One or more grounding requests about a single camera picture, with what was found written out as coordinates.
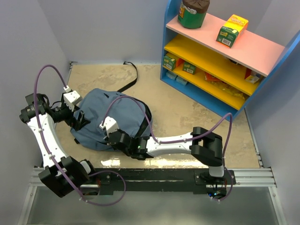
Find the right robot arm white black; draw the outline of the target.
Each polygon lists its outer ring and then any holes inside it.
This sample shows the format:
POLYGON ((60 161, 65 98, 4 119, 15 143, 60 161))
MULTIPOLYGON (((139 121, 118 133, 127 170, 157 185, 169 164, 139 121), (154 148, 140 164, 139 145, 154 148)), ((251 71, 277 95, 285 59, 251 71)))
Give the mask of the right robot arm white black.
POLYGON ((125 131, 117 129, 105 139, 113 149, 123 152, 128 157, 145 160, 167 154, 189 154, 209 168, 209 179, 220 184, 225 179, 223 164, 222 137, 202 127, 179 136, 130 137, 125 131))

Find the blue student backpack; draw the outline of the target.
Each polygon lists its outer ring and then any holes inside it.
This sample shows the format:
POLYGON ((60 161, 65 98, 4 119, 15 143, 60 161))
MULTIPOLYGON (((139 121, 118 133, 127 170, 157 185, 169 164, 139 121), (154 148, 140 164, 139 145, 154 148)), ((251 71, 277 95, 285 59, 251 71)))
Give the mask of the blue student backpack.
POLYGON ((107 145, 105 133, 99 128, 106 113, 114 118, 121 130, 130 137, 150 136, 152 113, 143 101, 137 99, 138 105, 129 98, 117 100, 112 107, 110 103, 117 97, 124 96, 124 91, 135 85, 137 79, 126 84, 117 91, 105 91, 95 88, 91 90, 80 102, 79 108, 85 113, 85 118, 90 120, 82 129, 71 129, 70 133, 77 144, 95 151, 112 151, 107 145))

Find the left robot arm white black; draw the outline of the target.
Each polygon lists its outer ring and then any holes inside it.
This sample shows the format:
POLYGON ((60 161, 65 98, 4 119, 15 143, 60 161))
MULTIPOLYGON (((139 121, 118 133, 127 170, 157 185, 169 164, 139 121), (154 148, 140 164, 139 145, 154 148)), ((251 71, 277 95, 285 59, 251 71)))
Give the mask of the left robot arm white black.
POLYGON ((64 197, 87 183, 97 179, 97 172, 91 162, 84 159, 80 162, 67 155, 55 131, 55 123, 64 121, 78 131, 90 123, 84 112, 73 103, 69 106, 61 99, 61 106, 52 108, 45 94, 26 96, 28 106, 21 110, 20 120, 27 124, 38 142, 44 170, 39 173, 41 182, 58 197, 64 197))

